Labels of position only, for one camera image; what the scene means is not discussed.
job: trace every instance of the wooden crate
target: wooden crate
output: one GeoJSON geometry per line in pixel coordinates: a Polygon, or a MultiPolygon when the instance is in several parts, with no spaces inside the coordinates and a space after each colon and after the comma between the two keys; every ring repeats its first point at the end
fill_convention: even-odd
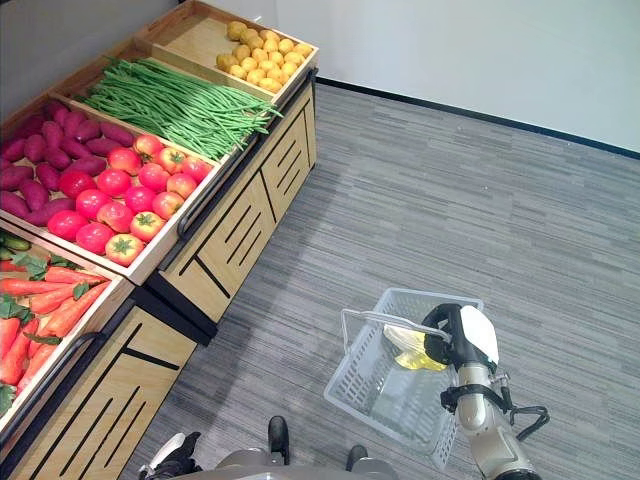
{"type": "MultiPolygon", "coordinates": [[[[89,310],[82,316],[76,326],[63,338],[62,342],[58,345],[58,348],[54,350],[53,354],[49,357],[42,368],[40,368],[33,380],[27,385],[24,391],[20,395],[18,395],[11,409],[4,416],[2,416],[2,418],[0,418],[0,431],[3,431],[4,428],[9,424],[9,422],[14,418],[14,416],[18,414],[21,407],[31,398],[38,383],[41,382],[53,370],[54,366],[58,363],[64,353],[71,347],[75,340],[83,333],[99,331],[109,320],[109,318],[111,318],[113,313],[118,309],[118,307],[127,298],[127,296],[131,293],[131,291],[133,290],[133,285],[124,278],[115,275],[111,271],[98,265],[94,265],[91,262],[88,262],[86,259],[65,251],[59,246],[36,237],[35,235],[32,235],[25,231],[21,231],[14,225],[2,219],[0,219],[0,228],[31,242],[32,247],[28,253],[34,256],[45,257],[48,256],[49,253],[56,254],[64,257],[67,260],[77,263],[83,269],[87,270],[88,273],[102,275],[103,277],[111,280],[110,285],[104,292],[102,292],[98,300],[96,300],[91,308],[89,308],[89,310]]],[[[26,278],[26,275],[26,273],[21,272],[2,272],[3,278],[26,278]]],[[[47,319],[48,315],[39,315],[39,317],[47,319]]],[[[5,452],[5,449],[8,447],[8,445],[2,445],[3,452],[5,452]]]]}
{"type": "MultiPolygon", "coordinates": [[[[187,0],[164,17],[141,29],[136,37],[153,44],[152,51],[156,58],[178,67],[181,67],[181,61],[193,62],[203,67],[198,70],[197,75],[213,83],[240,88],[274,104],[279,104],[279,100],[289,93],[290,87],[296,85],[310,68],[316,67],[318,48],[311,45],[313,48],[311,54],[282,89],[274,94],[216,67],[216,56],[231,53],[239,44],[229,40],[226,35],[227,24],[233,20],[243,22],[258,32],[268,28],[206,3],[187,0]]],[[[306,43],[278,30],[270,30],[276,32],[280,38],[288,38],[295,44],[306,43]]]]}

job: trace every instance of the wooden drawer panel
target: wooden drawer panel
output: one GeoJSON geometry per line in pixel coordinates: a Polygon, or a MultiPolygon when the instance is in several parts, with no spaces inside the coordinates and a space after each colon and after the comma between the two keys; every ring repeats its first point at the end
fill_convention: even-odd
{"type": "Polygon", "coordinates": [[[11,478],[117,478],[194,348],[134,307],[11,478]]]}

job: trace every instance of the potato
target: potato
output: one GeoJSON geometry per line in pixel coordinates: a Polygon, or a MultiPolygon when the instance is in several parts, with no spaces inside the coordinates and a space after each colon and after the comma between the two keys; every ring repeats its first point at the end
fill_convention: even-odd
{"type": "Polygon", "coordinates": [[[258,82],[258,86],[273,93],[277,93],[282,88],[282,84],[273,78],[263,78],[258,82]]]}
{"type": "Polygon", "coordinates": [[[280,41],[280,36],[274,32],[273,30],[260,30],[260,38],[263,39],[265,42],[267,40],[275,40],[276,42],[280,41]]]}
{"type": "Polygon", "coordinates": [[[238,45],[231,53],[233,53],[238,62],[242,62],[242,60],[251,56],[251,49],[246,45],[238,45]]]}
{"type": "Polygon", "coordinates": [[[267,52],[265,52],[261,48],[254,48],[253,52],[251,52],[251,56],[258,63],[260,63],[263,60],[269,59],[269,55],[267,54],[267,52]]]}
{"type": "Polygon", "coordinates": [[[293,51],[293,42],[288,38],[283,38],[278,44],[278,50],[282,55],[286,55],[287,53],[293,51]]]}
{"type": "Polygon", "coordinates": [[[234,20],[233,22],[229,22],[227,24],[227,37],[229,40],[237,41],[240,40],[240,36],[242,32],[247,29],[247,26],[242,23],[234,20]]]}
{"type": "Polygon", "coordinates": [[[240,65],[231,65],[231,68],[229,69],[229,73],[234,77],[238,77],[243,80],[247,78],[247,71],[244,68],[242,68],[240,65]]]}
{"type": "Polygon", "coordinates": [[[257,68],[256,70],[251,70],[247,73],[247,82],[252,83],[253,85],[257,85],[260,80],[266,77],[267,74],[264,73],[264,70],[260,70],[257,68]]]}

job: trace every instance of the yellow potato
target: yellow potato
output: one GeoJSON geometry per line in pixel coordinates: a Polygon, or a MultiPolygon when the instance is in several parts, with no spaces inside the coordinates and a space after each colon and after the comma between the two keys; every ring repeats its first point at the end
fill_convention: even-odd
{"type": "Polygon", "coordinates": [[[280,37],[273,30],[260,30],[260,38],[265,42],[269,39],[275,40],[276,42],[280,41],[280,37]]]}
{"type": "Polygon", "coordinates": [[[263,78],[258,82],[258,85],[273,93],[277,93],[282,88],[282,84],[273,78],[263,78]]]}
{"type": "Polygon", "coordinates": [[[313,52],[313,47],[311,45],[307,45],[306,43],[299,43],[295,47],[293,47],[293,51],[299,53],[304,58],[307,58],[311,52],[313,52]]]}
{"type": "Polygon", "coordinates": [[[240,65],[231,65],[229,73],[234,77],[242,78],[243,80],[247,78],[247,71],[240,65]]]}
{"type": "Polygon", "coordinates": [[[229,22],[227,25],[227,37],[229,40],[240,40],[240,35],[247,29],[247,26],[242,22],[229,22]]]}
{"type": "Polygon", "coordinates": [[[264,70],[251,70],[249,73],[247,73],[247,82],[257,85],[258,82],[264,79],[265,76],[266,73],[264,73],[264,70]]]}
{"type": "Polygon", "coordinates": [[[282,65],[284,65],[284,57],[280,52],[269,52],[269,60],[271,60],[279,67],[282,67],[282,65]]]}
{"type": "Polygon", "coordinates": [[[297,52],[289,52],[284,56],[284,61],[288,63],[295,63],[296,66],[302,65],[304,57],[297,52]]]}
{"type": "Polygon", "coordinates": [[[288,38],[283,38],[278,44],[278,50],[280,50],[280,53],[282,55],[286,55],[287,53],[293,51],[293,42],[288,38]]]}
{"type": "Polygon", "coordinates": [[[258,68],[258,61],[253,57],[247,57],[242,62],[240,62],[240,66],[246,71],[250,72],[251,70],[255,70],[258,68]]]}
{"type": "Polygon", "coordinates": [[[284,73],[286,73],[287,75],[291,76],[291,75],[293,75],[293,73],[296,71],[297,68],[298,68],[298,66],[295,63],[286,62],[282,66],[282,71],[284,73]]]}
{"type": "Polygon", "coordinates": [[[233,49],[233,56],[238,59],[239,62],[247,57],[251,56],[251,49],[246,45],[238,45],[233,49]]]}
{"type": "Polygon", "coordinates": [[[265,52],[261,48],[254,48],[253,52],[251,52],[251,56],[258,63],[260,63],[263,60],[268,60],[269,59],[269,55],[267,55],[267,52],[265,52]]]}

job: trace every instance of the carrot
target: carrot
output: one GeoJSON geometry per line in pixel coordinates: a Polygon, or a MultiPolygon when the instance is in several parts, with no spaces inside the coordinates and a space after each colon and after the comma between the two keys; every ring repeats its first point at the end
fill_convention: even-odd
{"type": "Polygon", "coordinates": [[[20,320],[17,318],[0,318],[0,358],[11,349],[11,344],[16,339],[20,320]]]}
{"type": "Polygon", "coordinates": [[[59,282],[59,283],[81,283],[87,282],[89,285],[96,285],[102,283],[106,278],[99,275],[90,275],[88,273],[76,272],[66,267],[49,267],[47,273],[44,276],[47,282],[59,282]]]}
{"type": "Polygon", "coordinates": [[[33,313],[41,315],[53,312],[67,298],[73,297],[73,289],[79,284],[68,284],[50,292],[39,293],[29,298],[29,307],[33,313]]]}
{"type": "Polygon", "coordinates": [[[109,286],[111,282],[101,283],[93,287],[87,293],[82,295],[78,300],[65,300],[60,307],[53,312],[47,325],[42,333],[38,335],[56,337],[64,337],[71,331],[76,323],[82,318],[82,315],[89,310],[89,307],[95,302],[100,294],[109,286]]]}
{"type": "Polygon", "coordinates": [[[36,354],[29,360],[29,366],[27,370],[24,372],[24,375],[20,379],[18,383],[18,388],[16,390],[16,395],[20,395],[20,392],[25,389],[25,387],[29,384],[29,382],[35,377],[38,373],[38,370],[44,365],[47,359],[51,356],[53,351],[56,349],[57,345],[42,345],[36,354]]]}
{"type": "MultiPolygon", "coordinates": [[[[38,328],[38,322],[31,321],[22,329],[23,332],[34,333],[38,328]]],[[[24,335],[18,334],[11,345],[11,349],[0,361],[0,382],[7,385],[17,385],[22,377],[24,362],[29,351],[29,340],[24,335]]]]}
{"type": "Polygon", "coordinates": [[[35,293],[45,293],[51,290],[65,287],[66,283],[38,282],[21,280],[19,278],[3,278],[0,280],[0,292],[8,293],[20,297],[22,295],[33,295],[35,293]]]}

